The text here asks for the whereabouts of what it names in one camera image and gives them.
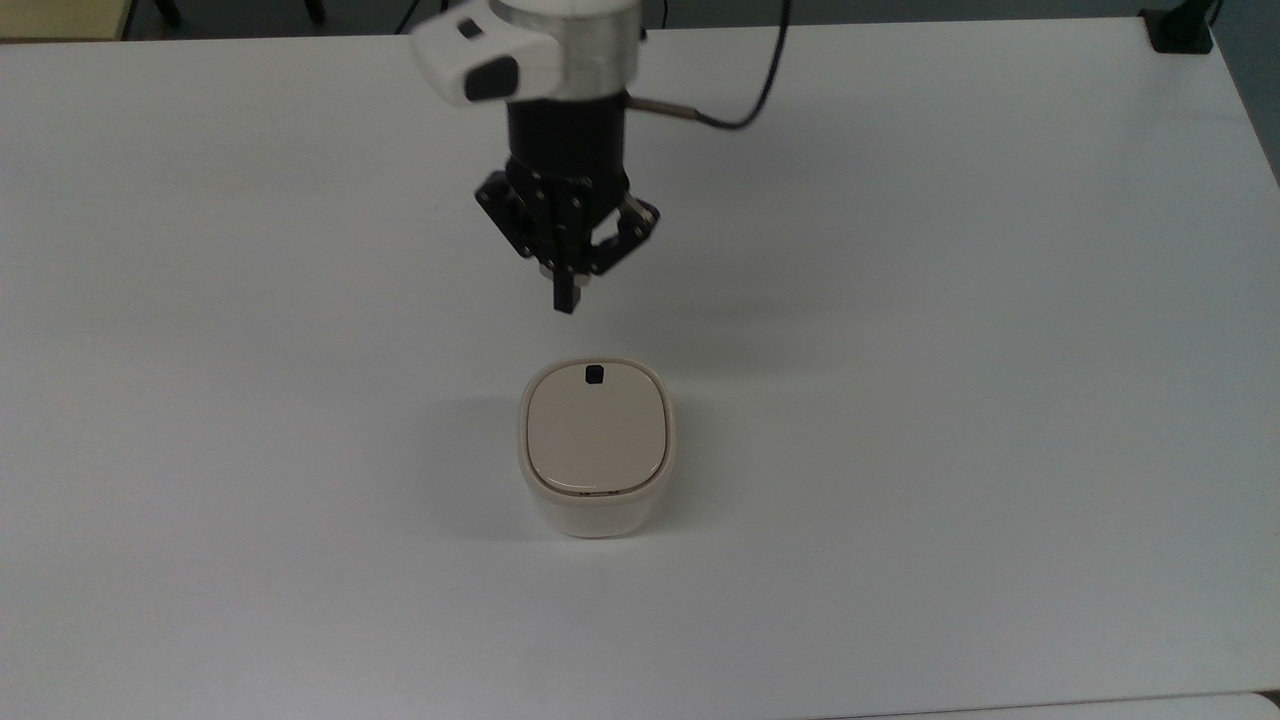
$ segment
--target black cable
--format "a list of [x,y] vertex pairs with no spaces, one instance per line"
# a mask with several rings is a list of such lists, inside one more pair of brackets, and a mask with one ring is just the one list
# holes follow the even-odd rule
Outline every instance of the black cable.
[[407,26],[408,19],[413,17],[413,10],[417,9],[417,3],[419,0],[413,0],[413,3],[410,4],[408,12],[404,13],[404,19],[401,20],[401,24],[396,26],[396,32],[393,32],[392,35],[399,35],[404,32],[404,26]]
[[782,0],[782,17],[778,19],[778,41],[773,46],[773,59],[769,61],[769,74],[764,78],[764,87],[760,90],[760,97],[756,99],[755,106],[751,111],[746,114],[741,120],[731,122],[722,120],[719,118],[713,118],[701,111],[698,111],[696,120],[704,126],[710,126],[719,129],[742,129],[746,126],[755,122],[759,117],[760,110],[764,109],[764,101],[769,99],[769,91],[773,90],[773,78],[778,74],[778,63],[782,60],[782,46],[787,42],[787,27],[791,24],[791,0]]

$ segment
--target white table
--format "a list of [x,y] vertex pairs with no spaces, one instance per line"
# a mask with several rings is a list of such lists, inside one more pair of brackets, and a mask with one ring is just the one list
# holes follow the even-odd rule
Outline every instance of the white table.
[[[733,114],[772,31],[653,33]],[[572,318],[396,38],[0,47],[0,716],[724,719],[1280,687],[1280,192],[1140,20],[796,28]],[[536,516],[541,365],[673,497]]]

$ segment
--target floor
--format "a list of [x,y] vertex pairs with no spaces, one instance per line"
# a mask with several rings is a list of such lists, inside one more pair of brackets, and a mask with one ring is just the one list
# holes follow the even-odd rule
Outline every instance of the floor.
[[[127,40],[387,35],[412,0],[324,0],[328,19],[312,24],[302,0],[175,0],[179,28],[169,28],[152,0],[134,0]],[[658,27],[663,0],[643,0],[645,22]],[[760,26],[777,22],[778,0],[668,0],[669,27]],[[803,0],[796,24],[972,20],[1012,18],[1132,17],[1144,5],[1176,0]],[[410,27],[439,10],[438,0],[415,8]],[[1271,169],[1280,178],[1280,3],[1225,0],[1215,35],[1235,77]]]

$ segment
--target black mounting bracket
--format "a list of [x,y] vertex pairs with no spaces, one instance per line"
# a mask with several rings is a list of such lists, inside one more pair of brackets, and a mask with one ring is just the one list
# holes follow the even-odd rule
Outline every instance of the black mounting bracket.
[[1147,23],[1147,36],[1156,53],[1174,55],[1207,55],[1213,49],[1213,36],[1204,22],[1213,0],[1187,0],[1172,10],[1140,10]]

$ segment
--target beige container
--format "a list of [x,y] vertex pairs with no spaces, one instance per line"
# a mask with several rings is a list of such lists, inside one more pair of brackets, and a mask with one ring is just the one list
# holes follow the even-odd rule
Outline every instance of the beige container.
[[621,357],[544,368],[520,404],[520,469],[563,533],[630,533],[650,515],[671,477],[671,396],[649,368]]

